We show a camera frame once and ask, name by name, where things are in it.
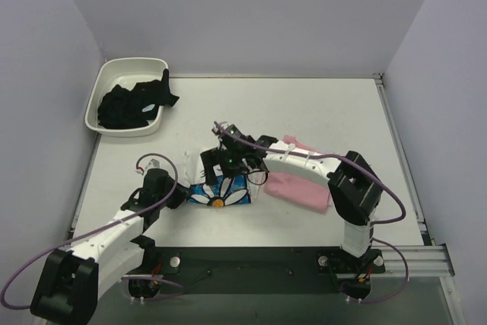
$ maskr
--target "black cloth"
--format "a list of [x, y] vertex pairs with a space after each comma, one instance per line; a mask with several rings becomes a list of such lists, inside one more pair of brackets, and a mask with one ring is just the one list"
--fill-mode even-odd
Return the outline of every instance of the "black cloth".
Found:
[[162, 80], [137, 83], [129, 91], [116, 85], [98, 107], [98, 123], [106, 129], [137, 129], [156, 118], [159, 106], [173, 106], [180, 98], [169, 89], [169, 70]]

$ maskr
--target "white plastic tray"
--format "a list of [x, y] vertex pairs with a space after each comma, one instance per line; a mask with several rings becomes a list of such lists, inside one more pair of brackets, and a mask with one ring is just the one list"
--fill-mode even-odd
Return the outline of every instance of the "white plastic tray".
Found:
[[114, 59], [103, 65], [98, 73], [97, 81], [93, 86], [88, 108], [84, 115], [84, 122], [89, 129], [99, 132], [102, 135], [115, 137], [136, 137], [147, 136], [157, 131], [161, 124], [163, 107], [160, 106], [154, 121], [148, 126], [137, 129], [105, 129], [98, 124], [98, 107], [103, 96], [111, 91], [115, 85], [132, 90], [135, 84], [143, 81], [161, 79], [167, 63], [161, 59], [147, 57], [129, 57], [125, 59]]

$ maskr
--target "white daisy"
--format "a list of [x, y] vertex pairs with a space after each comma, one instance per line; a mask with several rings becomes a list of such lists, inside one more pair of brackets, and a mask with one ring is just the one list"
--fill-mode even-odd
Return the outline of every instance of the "white daisy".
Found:
[[213, 190], [210, 186], [203, 184], [202, 188], [205, 194], [193, 194], [191, 198], [193, 198], [198, 203], [202, 203], [203, 205], [211, 207], [224, 207], [233, 205], [235, 203], [238, 203], [247, 194], [247, 190], [244, 188], [231, 192], [231, 186], [233, 185], [233, 183], [233, 179], [224, 178], [221, 182], [220, 190], [217, 196], [213, 193]]

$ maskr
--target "wire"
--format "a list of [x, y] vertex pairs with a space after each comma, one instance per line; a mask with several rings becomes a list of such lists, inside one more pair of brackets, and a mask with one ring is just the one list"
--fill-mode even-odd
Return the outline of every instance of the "wire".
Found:
[[152, 270], [151, 274], [155, 277], [162, 269], [162, 260], [159, 260], [158, 265]]
[[[175, 283], [175, 282], [172, 282], [172, 281], [168, 281], [167, 279], [162, 279], [162, 278], [158, 278], [158, 277], [155, 277], [155, 276], [123, 276], [122, 277], [122, 280], [124, 281], [129, 281], [129, 280], [137, 280], [137, 281], [151, 281], [151, 282], [159, 282], [159, 283], [164, 283], [166, 285], [171, 285], [173, 287], [176, 287], [176, 288], [180, 288], [182, 291], [181, 292], [177, 292], [177, 293], [171, 293], [169, 295], [159, 295], [159, 296], [155, 296], [155, 297], [152, 297], [152, 298], [144, 298], [144, 302], [146, 301], [160, 301], [160, 300], [167, 300], [168, 298], [172, 298], [172, 297], [178, 297], [178, 296], [181, 296], [181, 295], [184, 295], [184, 291], [185, 291], [185, 288], [183, 285], [180, 285], [179, 283]], [[134, 298], [132, 296], [128, 296], [127, 294], [124, 293], [124, 295], [130, 299], [134, 299], [135, 301], [141, 301], [140, 298]]]
[[369, 279], [371, 277], [371, 274], [372, 274], [372, 266], [369, 266], [367, 274], [365, 276], [363, 276], [362, 278], [360, 278], [358, 281], [359, 282], [365, 282], [366, 279]]
[[28, 268], [32, 263], [36, 262], [38, 259], [42, 258], [43, 256], [51, 253], [52, 251], [54, 251], [55, 249], [58, 249], [60, 247], [63, 247], [65, 245], [69, 245], [71, 243], [74, 243], [76, 241], [80, 241], [80, 240], [83, 240], [85, 239], [86, 237], [90, 237], [92, 235], [95, 235], [95, 234], [99, 234], [100, 232], [102, 231], [105, 231], [105, 230], [108, 230], [109, 228], [112, 228], [114, 226], [117, 226], [117, 225], [120, 225], [121, 223], [125, 222], [125, 221], [128, 221], [128, 220], [131, 220], [132, 218], [136, 217], [136, 216], [140, 216], [140, 215], [143, 215], [144, 213], [146, 212], [149, 212], [151, 211], [152, 209], [156, 209], [157, 207], [159, 206], [163, 206], [164, 202], [167, 201], [167, 199], [173, 194], [174, 190], [176, 190], [176, 187], [177, 187], [177, 169], [176, 169], [176, 165], [174, 165], [174, 163], [169, 159], [167, 158], [166, 156], [162, 155], [162, 154], [158, 154], [158, 153], [149, 153], [149, 154], [145, 154], [145, 155], [142, 155], [138, 160], [137, 162], [135, 163], [135, 167], [138, 168], [138, 164], [140, 163], [140, 161], [143, 159], [143, 158], [146, 158], [148, 156], [157, 156], [159, 158], [162, 158], [164, 159], [165, 161], [167, 161], [169, 163], [169, 165], [171, 166], [171, 168], [174, 170], [174, 184], [173, 186], [171, 187], [169, 193], [164, 196], [160, 201], [156, 202], [155, 204], [153, 204], [152, 206], [149, 206], [147, 207], [146, 209], [143, 209], [139, 212], [135, 212], [134, 214], [132, 215], [129, 215], [119, 221], [115, 221], [115, 222], [112, 222], [110, 224], [107, 224], [107, 225], [104, 225], [100, 228], [97, 228], [95, 230], [92, 230], [90, 232], [87, 232], [86, 234], [83, 234], [83, 235], [79, 235], [77, 237], [73, 237], [72, 239], [69, 239], [69, 240], [66, 240], [66, 241], [63, 241], [62, 243], [60, 244], [57, 244], [57, 245], [54, 245], [48, 249], [45, 249], [44, 251], [38, 253], [36, 256], [33, 256], [32, 258], [30, 258], [26, 263], [24, 263], [24, 265], [22, 265], [19, 269], [17, 269], [14, 274], [11, 275], [11, 277], [9, 279], [7, 279], [7, 282], [4, 284], [3, 288], [2, 288], [2, 291], [0, 292], [0, 304], [3, 306], [3, 307], [6, 307], [8, 308], [9, 310], [28, 310], [30, 308], [30, 305], [29, 304], [22, 304], [22, 305], [19, 305], [19, 304], [10, 304], [7, 302], [7, 300], [5, 299], [5, 294], [8, 290], [8, 287], [10, 287], [10, 285], [12, 284], [12, 282], [26, 269]]
[[379, 254], [373, 256], [372, 258], [369, 259], [368, 262], [366, 262], [357, 272], [357, 275], [355, 276], [354, 279], [358, 279], [360, 277], [360, 275], [362, 274], [362, 272], [364, 272], [364, 269], [371, 269], [372, 268], [372, 263], [374, 262], [374, 260], [377, 259], [377, 257], [379, 256]]
[[[264, 181], [262, 183], [255, 183], [252, 180], [250, 180], [250, 175], [254, 173], [264, 173], [265, 174]], [[254, 186], [263, 186], [264, 184], [266, 184], [268, 179], [269, 179], [269, 173], [266, 172], [265, 170], [254, 170], [247, 174], [247, 180], [249, 181], [249, 183], [253, 184]]]
[[[220, 123], [214, 121], [214, 124], [215, 124], [216, 128], [221, 133], [224, 133], [225, 135], [230, 136], [234, 140], [239, 141], [239, 142], [241, 142], [244, 145], [247, 145], [247, 146], [250, 146], [252, 148], [259, 149], [259, 150], [263, 150], [263, 151], [273, 152], [275, 154], [286, 154], [287, 153], [287, 151], [279, 150], [277, 148], [264, 148], [263, 146], [259, 146], [259, 145], [253, 144], [252, 142], [248, 142], [248, 141], [246, 141], [244, 139], [241, 139], [240, 137], [237, 137], [235, 135], [232, 135], [231, 133], [229, 133], [228, 131], [226, 131]], [[326, 159], [326, 158], [335, 158], [335, 159], [338, 159], [338, 160], [340, 160], [340, 161], [342, 161], [342, 162], [350, 165], [351, 167], [355, 168], [356, 170], [358, 170], [359, 172], [361, 172], [362, 174], [364, 174], [367, 178], [369, 178], [374, 183], [376, 183], [382, 190], [385, 190], [387, 192], [387, 194], [389, 194], [389, 196], [391, 196], [392, 199], [394, 199], [394, 201], [396, 201], [397, 205], [399, 206], [399, 208], [401, 210], [401, 214], [398, 217], [389, 218], [387, 220], [372, 221], [371, 222], [371, 225], [392, 224], [394, 222], [402, 221], [406, 217], [406, 207], [401, 202], [401, 200], [399, 199], [399, 197], [388, 186], [386, 186], [384, 183], [382, 183], [379, 180], [379, 178], [377, 178], [375, 175], [373, 175], [370, 171], [368, 171], [368, 170], [364, 169], [363, 167], [361, 167], [360, 165], [356, 164], [354, 161], [351, 161], [350, 159], [345, 158], [344, 156], [341, 156], [341, 155], [338, 155], [338, 154], [306, 155], [306, 154], [302, 154], [302, 153], [296, 152], [296, 151], [290, 151], [289, 154], [290, 155], [294, 155], [294, 156], [299, 156], [299, 157], [302, 157], [302, 158], [309, 158], [311, 160], [319, 160], [319, 159]]]
[[[360, 301], [357, 298], [350, 298], [353, 301], [360, 302], [361, 304], [378, 304], [380, 302], [384, 302], [384, 301], [386, 301], [386, 300], [388, 300], [394, 296], [397, 296], [399, 293], [404, 291], [404, 289], [407, 287], [408, 282], [409, 282], [409, 266], [408, 266], [408, 262], [406, 261], [406, 258], [404, 257], [404, 254], [401, 253], [401, 251], [397, 247], [393, 246], [392, 244], [387, 243], [386, 241], [382, 241], [382, 240], [379, 240], [376, 238], [372, 238], [372, 240], [375, 241], [376, 243], [387, 245], [392, 250], [394, 250], [396, 253], [398, 253], [399, 256], [401, 257], [401, 259], [403, 260], [404, 271], [406, 272], [406, 274], [404, 275], [404, 280], [403, 280], [403, 283], [401, 284], [401, 286], [396, 291], [389, 293], [388, 295], [385, 295], [385, 296], [379, 297], [379, 298], [373, 298], [371, 300], [365, 299], [365, 300], [360, 300]], [[340, 291], [341, 291], [341, 293], [346, 295], [346, 293], [343, 291], [343, 284], [344, 284], [344, 282], [342, 282], [342, 284], [340, 285]]]

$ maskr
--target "black mounting plate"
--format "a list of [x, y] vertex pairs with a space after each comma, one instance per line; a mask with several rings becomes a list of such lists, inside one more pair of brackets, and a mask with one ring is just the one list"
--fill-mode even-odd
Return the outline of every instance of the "black mounting plate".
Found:
[[[189, 294], [326, 294], [336, 293], [336, 274], [355, 275], [363, 262], [380, 255], [370, 249], [358, 260], [339, 247], [156, 247], [164, 278], [180, 283]], [[178, 256], [176, 271], [170, 265]], [[328, 258], [328, 266], [318, 263]], [[139, 268], [150, 272], [152, 268]], [[372, 273], [384, 273], [372, 266]], [[177, 292], [163, 286], [161, 293]]]

